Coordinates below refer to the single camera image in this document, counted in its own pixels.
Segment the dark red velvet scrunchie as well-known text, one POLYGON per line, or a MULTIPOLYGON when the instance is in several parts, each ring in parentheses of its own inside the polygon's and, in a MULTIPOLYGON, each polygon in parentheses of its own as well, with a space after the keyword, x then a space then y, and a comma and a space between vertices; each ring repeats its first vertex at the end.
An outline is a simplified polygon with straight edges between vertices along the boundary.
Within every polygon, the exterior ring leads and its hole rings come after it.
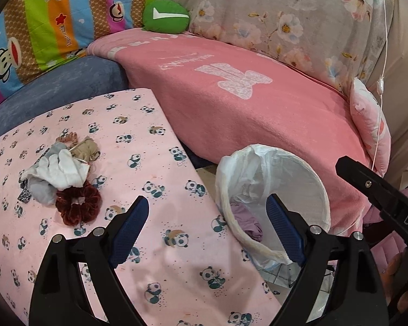
POLYGON ((102 204, 98 189, 87 180, 82 187, 71 186, 57 191, 55 207, 67 226, 77 226, 96 219, 102 204))

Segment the purple cloth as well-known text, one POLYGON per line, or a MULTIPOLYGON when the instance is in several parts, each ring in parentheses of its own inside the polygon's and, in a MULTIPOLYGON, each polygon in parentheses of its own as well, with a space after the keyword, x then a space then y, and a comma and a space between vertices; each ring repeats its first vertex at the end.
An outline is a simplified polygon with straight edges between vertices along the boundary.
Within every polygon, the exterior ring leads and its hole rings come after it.
POLYGON ((262 225, 251 211, 240 202, 232 202, 231 210, 241 229, 254 241, 261 242, 263 239, 262 225))

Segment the beige stocking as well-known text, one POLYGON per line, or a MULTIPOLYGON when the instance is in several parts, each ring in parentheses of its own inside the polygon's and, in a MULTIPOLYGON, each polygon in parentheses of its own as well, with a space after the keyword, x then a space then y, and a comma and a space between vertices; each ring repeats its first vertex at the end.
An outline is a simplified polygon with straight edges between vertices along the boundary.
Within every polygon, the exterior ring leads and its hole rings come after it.
POLYGON ((85 162, 96 161, 101 154, 97 143, 95 143, 93 138, 90 138, 89 136, 71 148, 70 153, 75 158, 85 162))

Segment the beige scrunchie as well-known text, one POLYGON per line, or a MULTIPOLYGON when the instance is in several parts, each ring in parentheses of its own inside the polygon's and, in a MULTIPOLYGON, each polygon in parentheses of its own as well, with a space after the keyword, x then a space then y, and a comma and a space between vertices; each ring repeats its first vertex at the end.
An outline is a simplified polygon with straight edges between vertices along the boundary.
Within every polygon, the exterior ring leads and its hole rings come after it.
POLYGON ((67 147, 74 147, 78 142, 78 136, 75 132, 70 132, 56 138, 56 142, 64 143, 67 147))

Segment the grey sock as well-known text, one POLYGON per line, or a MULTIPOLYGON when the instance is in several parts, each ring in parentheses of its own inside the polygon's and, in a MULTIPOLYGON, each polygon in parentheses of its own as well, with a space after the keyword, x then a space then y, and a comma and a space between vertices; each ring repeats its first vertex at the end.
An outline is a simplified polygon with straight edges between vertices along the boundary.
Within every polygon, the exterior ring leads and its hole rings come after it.
MULTIPOLYGON (((45 153, 45 155, 40 158, 39 162, 31 166, 31 168, 38 168, 39 163, 42 159, 47 160, 52 155, 58 155, 62 149, 67 149, 67 146, 64 143, 54 143, 51 148, 45 153)), ((54 188, 54 186, 52 186, 44 179, 34 177, 32 174, 29 174, 27 180, 28 190, 35 201, 47 207, 52 206, 55 203, 57 198, 57 189, 54 188)))

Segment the white lined trash bin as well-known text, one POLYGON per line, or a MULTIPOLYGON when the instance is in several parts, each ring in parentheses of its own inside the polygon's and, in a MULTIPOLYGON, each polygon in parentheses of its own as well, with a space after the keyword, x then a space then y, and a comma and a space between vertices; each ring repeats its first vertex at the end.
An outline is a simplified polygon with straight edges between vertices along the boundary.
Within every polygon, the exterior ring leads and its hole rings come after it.
POLYGON ((320 177, 300 157, 272 146, 249 145, 220 160, 216 173, 216 204, 231 232, 257 269, 271 270, 289 259, 268 216, 267 198, 275 193, 289 211, 326 232, 331 227, 328 194, 320 177), (261 225, 263 238, 255 241, 235 218, 231 205, 243 204, 261 225))

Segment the pink quilted chair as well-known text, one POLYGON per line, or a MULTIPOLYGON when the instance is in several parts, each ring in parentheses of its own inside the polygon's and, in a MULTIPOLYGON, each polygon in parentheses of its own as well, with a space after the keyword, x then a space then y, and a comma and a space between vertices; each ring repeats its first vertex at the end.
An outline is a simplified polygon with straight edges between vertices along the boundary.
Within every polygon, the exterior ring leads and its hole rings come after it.
MULTIPOLYGON (((404 189, 403 193, 408 197, 408 188, 404 189)), ((381 221, 382 219, 379 217, 379 210, 374 206, 369 208, 367 214, 363 218, 364 225, 379 223, 381 221)), ((387 234, 384 238, 379 239, 378 242, 374 242, 371 251, 379 272, 383 273, 392 258, 398 253, 403 252, 405 247, 406 243, 395 231, 387 234)))

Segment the pink small pillow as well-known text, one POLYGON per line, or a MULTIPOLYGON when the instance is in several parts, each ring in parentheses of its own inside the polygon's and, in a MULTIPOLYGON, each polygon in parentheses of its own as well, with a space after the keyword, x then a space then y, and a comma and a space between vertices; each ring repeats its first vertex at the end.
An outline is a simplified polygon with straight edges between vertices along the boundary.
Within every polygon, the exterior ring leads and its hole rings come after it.
POLYGON ((391 133, 380 103, 358 78, 351 86, 349 110, 374 170, 383 177, 390 162, 391 133))

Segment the beige curtain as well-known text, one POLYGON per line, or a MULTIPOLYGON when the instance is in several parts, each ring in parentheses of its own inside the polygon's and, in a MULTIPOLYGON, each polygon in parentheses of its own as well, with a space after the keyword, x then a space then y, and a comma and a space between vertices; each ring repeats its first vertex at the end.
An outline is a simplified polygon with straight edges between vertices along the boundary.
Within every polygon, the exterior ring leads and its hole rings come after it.
POLYGON ((391 157, 385 179, 397 189, 408 186, 408 0, 395 0, 388 33, 388 50, 382 52, 366 87, 374 90, 384 56, 383 112, 391 133, 391 157))

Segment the pink panda print sheet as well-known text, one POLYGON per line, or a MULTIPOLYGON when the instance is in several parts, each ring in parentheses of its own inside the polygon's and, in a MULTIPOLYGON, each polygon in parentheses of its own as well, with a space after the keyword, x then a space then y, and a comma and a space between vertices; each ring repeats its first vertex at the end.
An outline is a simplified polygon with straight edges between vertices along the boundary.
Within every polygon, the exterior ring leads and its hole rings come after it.
POLYGON ((31 295, 51 239, 85 237, 125 213, 138 196, 149 217, 116 273, 148 325, 269 325, 273 292, 219 212, 153 92, 123 90, 61 106, 0 136, 0 292, 29 322, 31 295), (61 135, 93 138, 100 151, 87 181, 98 216, 67 226, 54 206, 32 199, 20 176, 61 135))

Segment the floral grey quilt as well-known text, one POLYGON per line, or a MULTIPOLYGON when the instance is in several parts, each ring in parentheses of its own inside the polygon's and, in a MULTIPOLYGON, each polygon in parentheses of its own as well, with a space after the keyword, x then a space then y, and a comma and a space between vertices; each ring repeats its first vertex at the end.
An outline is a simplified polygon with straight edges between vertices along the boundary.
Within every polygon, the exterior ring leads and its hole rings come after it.
POLYGON ((347 93, 385 45, 395 0, 172 0, 189 31, 266 55, 347 93))

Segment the pink blanket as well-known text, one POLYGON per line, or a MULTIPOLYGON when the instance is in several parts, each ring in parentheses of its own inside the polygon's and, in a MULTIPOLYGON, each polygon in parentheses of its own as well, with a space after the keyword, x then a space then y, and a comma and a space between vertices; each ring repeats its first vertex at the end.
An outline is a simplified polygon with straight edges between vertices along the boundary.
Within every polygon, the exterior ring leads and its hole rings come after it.
POLYGON ((201 158, 218 163, 255 143, 299 156, 325 186, 333 233, 361 229, 368 200, 335 164, 371 160, 339 92, 269 57, 188 33, 124 30, 87 53, 120 64, 132 87, 152 90, 177 137, 201 158))

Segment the blue grey cushion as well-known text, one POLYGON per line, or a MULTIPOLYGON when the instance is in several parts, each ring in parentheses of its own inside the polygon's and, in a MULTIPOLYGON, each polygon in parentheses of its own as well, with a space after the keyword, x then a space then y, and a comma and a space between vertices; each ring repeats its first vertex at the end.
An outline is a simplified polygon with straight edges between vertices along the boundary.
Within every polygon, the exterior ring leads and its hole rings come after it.
POLYGON ((49 110, 128 87, 126 72, 117 62, 97 56, 75 59, 36 78, 0 104, 0 136, 49 110))

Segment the colourful monkey print pillow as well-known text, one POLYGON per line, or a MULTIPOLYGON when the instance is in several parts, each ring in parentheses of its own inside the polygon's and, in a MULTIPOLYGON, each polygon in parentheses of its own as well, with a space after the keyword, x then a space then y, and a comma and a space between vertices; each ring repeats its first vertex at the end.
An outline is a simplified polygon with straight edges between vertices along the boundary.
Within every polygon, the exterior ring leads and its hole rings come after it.
POLYGON ((0 104, 94 40, 141 27, 149 0, 9 0, 0 13, 0 104))

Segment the green swoosh cushion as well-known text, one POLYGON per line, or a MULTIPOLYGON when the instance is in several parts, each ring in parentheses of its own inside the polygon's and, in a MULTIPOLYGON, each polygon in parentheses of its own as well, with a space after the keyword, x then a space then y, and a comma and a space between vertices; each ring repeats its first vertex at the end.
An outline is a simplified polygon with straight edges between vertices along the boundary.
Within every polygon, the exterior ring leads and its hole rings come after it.
POLYGON ((142 17, 143 29, 150 32, 180 34, 190 22, 188 10, 171 0, 154 0, 146 5, 142 17))

